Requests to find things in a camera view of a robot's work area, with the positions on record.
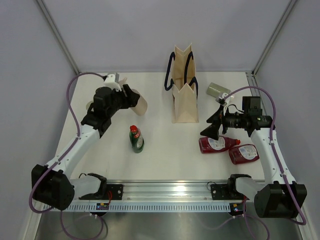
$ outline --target gray wall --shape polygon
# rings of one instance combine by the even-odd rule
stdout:
[[[31,170],[52,158],[74,75],[32,0],[0,2],[0,238],[19,239]]]
[[[258,85],[274,98],[279,145],[291,173],[306,185],[305,206],[314,225],[320,222],[319,10],[318,0],[298,2],[257,74]]]
[[[198,71],[252,70],[289,0],[44,0],[82,71],[165,71],[193,44]]]

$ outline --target bag handle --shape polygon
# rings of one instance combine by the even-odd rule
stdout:
[[[170,86],[167,86],[168,85],[168,78],[169,78],[169,72],[170,72],[170,67],[171,67],[171,63],[172,63],[172,59],[173,60],[176,60],[176,54],[175,52],[173,51],[170,55],[170,58],[169,58],[169,63],[168,63],[168,67],[166,69],[166,74],[165,74],[165,79],[164,79],[164,89],[166,91],[169,91],[173,85],[175,84],[174,83],[174,80],[171,78],[170,80]]]
[[[191,58],[192,58],[192,60],[194,59],[194,54],[192,51],[189,53],[188,58],[186,59],[185,67],[184,67],[184,78],[183,78],[184,84],[187,83],[188,66],[189,66]],[[195,76],[191,79],[189,86],[191,87],[192,84],[195,84],[196,97],[198,98],[198,81]]]

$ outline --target white tabletop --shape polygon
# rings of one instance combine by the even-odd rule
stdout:
[[[102,138],[87,151],[73,171],[71,178],[80,173],[96,173],[108,180],[122,181],[199,181],[226,180],[231,174],[248,174],[255,180],[264,180],[260,160],[233,165],[228,151],[202,154],[198,140],[200,132],[219,108],[214,98],[206,94],[211,82],[230,90],[248,85],[244,72],[197,72],[199,84],[199,123],[172,123],[172,94],[165,91],[163,72],[120,73],[127,83],[146,99],[148,109],[137,116],[130,109],[119,110],[111,119],[111,126]],[[86,115],[86,105],[95,90],[103,86],[101,78],[81,76],[72,97],[72,108],[80,122]],[[232,103],[242,107],[242,96],[251,96],[249,89],[235,95]],[[134,153],[129,140],[129,127],[136,125],[143,135],[145,146]],[[76,126],[68,112],[57,151],[59,152],[76,134]],[[241,144],[252,143],[243,129],[229,129],[227,137],[240,139]]]

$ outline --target red cap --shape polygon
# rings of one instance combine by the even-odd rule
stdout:
[[[130,131],[132,133],[135,133],[136,131],[138,131],[138,128],[135,125],[130,126]]]

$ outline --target red bottle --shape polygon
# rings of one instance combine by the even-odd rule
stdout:
[[[257,161],[259,154],[256,147],[252,144],[236,146],[229,150],[229,156],[233,164],[245,164]]]
[[[199,138],[200,151],[203,154],[221,153],[240,143],[240,140],[226,136],[220,136],[219,140],[214,140],[207,136]]]

